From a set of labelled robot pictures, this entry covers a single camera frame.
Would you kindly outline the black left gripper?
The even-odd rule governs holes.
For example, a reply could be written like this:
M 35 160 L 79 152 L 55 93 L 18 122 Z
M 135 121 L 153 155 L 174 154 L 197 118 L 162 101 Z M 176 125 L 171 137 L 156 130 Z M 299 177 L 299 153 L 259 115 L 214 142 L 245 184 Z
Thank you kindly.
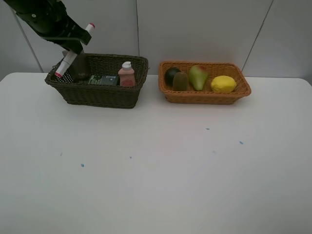
M 83 51 L 81 43 L 88 45 L 92 38 L 91 26 L 83 29 L 69 16 L 63 17 L 60 21 L 54 21 L 46 13 L 32 13 L 31 28 L 41 38 L 56 43 L 75 54 Z

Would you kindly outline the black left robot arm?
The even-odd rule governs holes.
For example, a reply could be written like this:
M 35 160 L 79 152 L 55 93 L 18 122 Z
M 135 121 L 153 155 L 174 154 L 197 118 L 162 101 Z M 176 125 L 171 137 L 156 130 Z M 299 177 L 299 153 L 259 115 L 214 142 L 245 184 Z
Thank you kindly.
M 80 54 L 82 45 L 91 40 L 90 33 L 72 20 L 60 0 L 5 0 L 16 15 L 42 39 Z

